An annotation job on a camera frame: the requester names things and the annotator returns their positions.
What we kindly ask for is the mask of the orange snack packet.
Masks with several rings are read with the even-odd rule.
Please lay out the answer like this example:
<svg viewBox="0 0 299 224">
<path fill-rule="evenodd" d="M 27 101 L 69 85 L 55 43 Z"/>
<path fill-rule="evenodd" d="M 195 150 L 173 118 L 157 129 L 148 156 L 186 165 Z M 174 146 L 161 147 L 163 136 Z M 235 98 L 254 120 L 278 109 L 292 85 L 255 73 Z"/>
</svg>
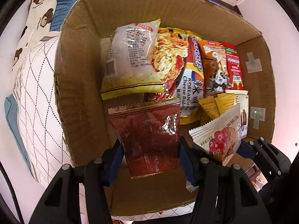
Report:
<svg viewBox="0 0 299 224">
<path fill-rule="evenodd" d="M 226 52 L 221 43 L 198 41 L 205 80 L 205 96 L 224 93 L 231 88 Z"/>
</svg>

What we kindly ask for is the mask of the dark red sauce packet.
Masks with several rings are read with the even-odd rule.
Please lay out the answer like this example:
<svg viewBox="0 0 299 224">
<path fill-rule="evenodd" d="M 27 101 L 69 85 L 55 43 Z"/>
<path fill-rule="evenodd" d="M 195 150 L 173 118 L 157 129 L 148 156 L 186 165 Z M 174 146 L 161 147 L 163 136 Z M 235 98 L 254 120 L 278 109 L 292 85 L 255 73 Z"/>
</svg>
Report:
<svg viewBox="0 0 299 224">
<path fill-rule="evenodd" d="M 132 178 L 177 169 L 180 99 L 161 99 L 108 109 L 108 117 L 124 148 Z"/>
</svg>

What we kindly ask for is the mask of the bear print pillow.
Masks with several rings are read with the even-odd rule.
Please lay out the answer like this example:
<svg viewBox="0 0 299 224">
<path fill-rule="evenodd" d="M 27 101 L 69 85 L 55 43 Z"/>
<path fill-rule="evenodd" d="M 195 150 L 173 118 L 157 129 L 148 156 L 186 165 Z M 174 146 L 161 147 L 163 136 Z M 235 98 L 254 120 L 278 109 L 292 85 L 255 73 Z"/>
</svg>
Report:
<svg viewBox="0 0 299 224">
<path fill-rule="evenodd" d="M 29 0 L 28 17 L 17 45 L 12 71 L 17 72 L 29 52 L 50 32 L 57 0 Z"/>
</svg>

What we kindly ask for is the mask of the yellow Korean cheese noodle packet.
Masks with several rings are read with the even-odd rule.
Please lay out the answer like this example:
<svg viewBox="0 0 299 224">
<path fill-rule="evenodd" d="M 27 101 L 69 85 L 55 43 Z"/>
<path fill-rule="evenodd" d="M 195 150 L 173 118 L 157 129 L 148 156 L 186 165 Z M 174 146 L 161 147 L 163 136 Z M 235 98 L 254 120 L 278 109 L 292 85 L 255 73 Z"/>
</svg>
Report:
<svg viewBox="0 0 299 224">
<path fill-rule="evenodd" d="M 151 64 L 163 77 L 162 93 L 146 93 L 147 101 L 180 99 L 180 124 L 200 120 L 199 100 L 204 97 L 204 72 L 199 42 L 193 31 L 159 28 Z"/>
</svg>

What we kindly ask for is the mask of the white checked bed quilt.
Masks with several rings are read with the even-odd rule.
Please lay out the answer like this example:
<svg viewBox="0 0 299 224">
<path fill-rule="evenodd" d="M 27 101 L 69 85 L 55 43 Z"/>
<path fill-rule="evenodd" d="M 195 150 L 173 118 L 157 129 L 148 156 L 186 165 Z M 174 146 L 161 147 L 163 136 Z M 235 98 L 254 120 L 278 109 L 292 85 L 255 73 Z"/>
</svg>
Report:
<svg viewBox="0 0 299 224">
<path fill-rule="evenodd" d="M 54 64 L 59 36 L 46 36 L 30 51 L 20 67 L 15 87 L 17 133 L 33 177 L 47 187 L 71 157 L 55 104 Z"/>
</svg>

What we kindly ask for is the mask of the yellow small sachet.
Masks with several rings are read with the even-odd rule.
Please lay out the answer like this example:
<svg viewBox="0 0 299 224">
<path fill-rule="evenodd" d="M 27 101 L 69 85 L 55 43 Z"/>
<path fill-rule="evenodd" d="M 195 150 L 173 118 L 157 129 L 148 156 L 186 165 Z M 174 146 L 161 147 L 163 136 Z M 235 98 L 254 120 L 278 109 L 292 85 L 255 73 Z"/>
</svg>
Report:
<svg viewBox="0 0 299 224">
<path fill-rule="evenodd" d="M 217 94 L 198 100 L 202 109 L 200 126 L 220 117 L 235 105 L 235 95 L 230 93 Z"/>
</svg>

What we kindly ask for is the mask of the translucent yellow noodle packet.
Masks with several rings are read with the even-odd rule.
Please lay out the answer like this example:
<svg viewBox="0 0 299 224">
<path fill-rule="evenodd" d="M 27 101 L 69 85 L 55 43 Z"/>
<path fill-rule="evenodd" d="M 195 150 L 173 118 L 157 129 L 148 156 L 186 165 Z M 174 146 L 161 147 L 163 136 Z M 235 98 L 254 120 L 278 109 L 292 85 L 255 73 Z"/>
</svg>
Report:
<svg viewBox="0 0 299 224">
<path fill-rule="evenodd" d="M 131 23 L 115 30 L 104 66 L 103 100 L 164 91 L 163 76 L 151 64 L 160 23 L 160 19 Z"/>
</svg>

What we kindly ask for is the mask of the cranberry oat cookie packet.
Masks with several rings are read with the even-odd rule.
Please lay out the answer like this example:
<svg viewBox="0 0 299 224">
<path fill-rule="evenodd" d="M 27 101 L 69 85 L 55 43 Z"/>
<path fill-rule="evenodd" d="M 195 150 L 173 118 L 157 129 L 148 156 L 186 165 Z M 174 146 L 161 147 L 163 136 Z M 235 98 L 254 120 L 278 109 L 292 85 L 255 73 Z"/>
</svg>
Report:
<svg viewBox="0 0 299 224">
<path fill-rule="evenodd" d="M 223 166 L 227 165 L 241 144 L 240 105 L 236 104 L 209 123 L 189 130 L 189 134 L 197 148 Z"/>
</svg>

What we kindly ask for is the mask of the blue milk cardboard box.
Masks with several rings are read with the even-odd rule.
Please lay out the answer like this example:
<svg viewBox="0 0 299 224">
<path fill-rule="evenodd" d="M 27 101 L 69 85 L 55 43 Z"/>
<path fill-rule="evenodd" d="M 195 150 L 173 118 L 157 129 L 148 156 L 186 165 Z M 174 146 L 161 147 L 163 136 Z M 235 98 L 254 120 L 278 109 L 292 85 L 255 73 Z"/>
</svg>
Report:
<svg viewBox="0 0 299 224">
<path fill-rule="evenodd" d="M 110 36 L 120 26 L 156 19 L 164 27 L 236 46 L 249 106 L 265 110 L 258 129 L 249 120 L 247 135 L 271 142 L 276 98 L 270 51 L 261 33 L 238 14 L 207 0 L 79 0 L 62 24 L 54 70 L 57 110 L 73 164 L 86 165 L 117 139 L 107 114 L 112 102 L 100 95 Z"/>
</svg>

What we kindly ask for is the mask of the red green snack packet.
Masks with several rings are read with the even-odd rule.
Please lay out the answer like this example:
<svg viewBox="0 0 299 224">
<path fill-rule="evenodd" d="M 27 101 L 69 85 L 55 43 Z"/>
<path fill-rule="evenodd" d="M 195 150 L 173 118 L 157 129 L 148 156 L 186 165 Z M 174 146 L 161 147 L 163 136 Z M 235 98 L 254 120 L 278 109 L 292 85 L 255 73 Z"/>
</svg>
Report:
<svg viewBox="0 0 299 224">
<path fill-rule="evenodd" d="M 231 83 L 231 90 L 243 90 L 242 70 L 236 47 L 229 43 L 221 42 L 221 44 L 226 53 L 226 65 Z"/>
</svg>

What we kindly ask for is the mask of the white sunflower seed packet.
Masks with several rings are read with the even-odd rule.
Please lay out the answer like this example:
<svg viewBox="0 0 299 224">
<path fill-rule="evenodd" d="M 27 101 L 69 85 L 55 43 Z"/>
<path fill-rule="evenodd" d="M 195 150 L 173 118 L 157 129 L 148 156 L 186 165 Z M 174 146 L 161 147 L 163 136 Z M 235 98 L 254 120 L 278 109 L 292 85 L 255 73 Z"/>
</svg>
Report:
<svg viewBox="0 0 299 224">
<path fill-rule="evenodd" d="M 235 105 L 240 105 L 241 116 L 241 138 L 247 136 L 248 131 L 248 112 L 249 112 L 249 95 L 246 90 L 226 90 L 226 93 L 235 95 Z"/>
</svg>

